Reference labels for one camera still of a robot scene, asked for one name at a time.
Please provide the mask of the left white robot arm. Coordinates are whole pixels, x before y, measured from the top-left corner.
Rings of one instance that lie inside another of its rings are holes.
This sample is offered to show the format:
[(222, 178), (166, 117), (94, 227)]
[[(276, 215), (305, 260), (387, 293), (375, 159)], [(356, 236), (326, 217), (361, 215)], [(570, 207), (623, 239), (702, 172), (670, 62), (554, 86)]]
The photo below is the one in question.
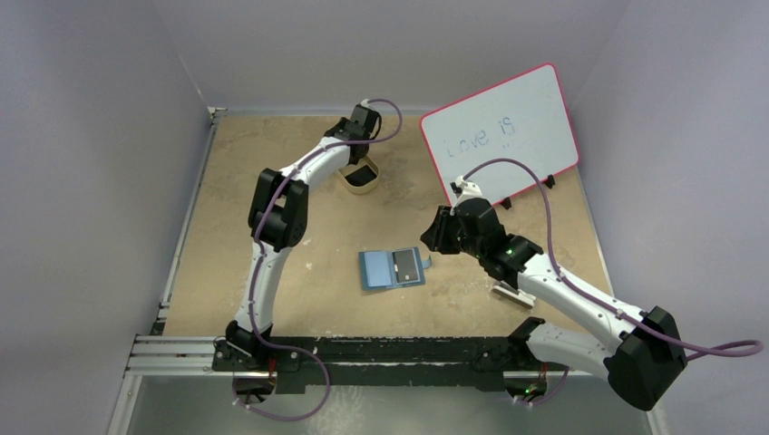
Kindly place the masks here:
[(381, 114), (369, 100), (327, 130), (318, 144), (283, 169), (264, 169), (258, 176), (248, 213), (252, 257), (249, 279), (235, 315), (225, 330), (223, 356), (247, 370), (265, 367), (274, 304), (287, 257), (307, 230), (309, 195), (340, 169), (359, 162), (377, 140)]

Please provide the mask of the blue card holder wallet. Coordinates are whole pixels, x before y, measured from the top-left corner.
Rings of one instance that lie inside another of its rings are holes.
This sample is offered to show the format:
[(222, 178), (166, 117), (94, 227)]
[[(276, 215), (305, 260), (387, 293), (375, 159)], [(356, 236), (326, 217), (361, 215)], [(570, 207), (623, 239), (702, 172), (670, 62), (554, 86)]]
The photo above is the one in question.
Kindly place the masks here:
[(424, 285), (426, 282), (425, 271), (432, 266), (432, 257), (422, 258), (419, 248), (417, 255), (421, 258), (419, 272), (421, 279), (418, 282), (399, 285), (395, 282), (395, 273), (392, 253), (395, 250), (369, 250), (358, 253), (359, 272), (361, 278), (361, 287), (364, 291), (382, 291), (396, 288)]

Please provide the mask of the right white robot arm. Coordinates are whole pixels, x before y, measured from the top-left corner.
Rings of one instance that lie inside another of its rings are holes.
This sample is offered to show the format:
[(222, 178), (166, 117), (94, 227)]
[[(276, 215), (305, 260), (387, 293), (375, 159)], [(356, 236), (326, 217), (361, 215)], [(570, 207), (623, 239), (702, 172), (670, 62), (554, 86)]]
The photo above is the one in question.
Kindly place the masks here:
[(607, 381), (627, 404), (650, 411), (687, 366), (682, 346), (661, 338), (680, 337), (670, 313), (660, 307), (645, 312), (554, 266), (540, 246), (507, 232), (486, 199), (438, 207), (420, 239), (432, 252), (475, 258), (491, 278), (583, 327), (578, 333), (527, 318), (508, 337), (511, 361), (522, 369), (542, 362), (587, 372)]

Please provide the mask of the tan oval tray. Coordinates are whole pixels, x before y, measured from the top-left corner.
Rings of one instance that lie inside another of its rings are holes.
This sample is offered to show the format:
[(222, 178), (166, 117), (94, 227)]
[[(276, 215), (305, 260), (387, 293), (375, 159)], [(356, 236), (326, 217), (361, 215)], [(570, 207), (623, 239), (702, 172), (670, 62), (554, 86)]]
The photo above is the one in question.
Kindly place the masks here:
[(375, 189), (380, 180), (378, 165), (368, 156), (348, 164), (336, 172), (336, 177), (350, 193), (365, 195)]

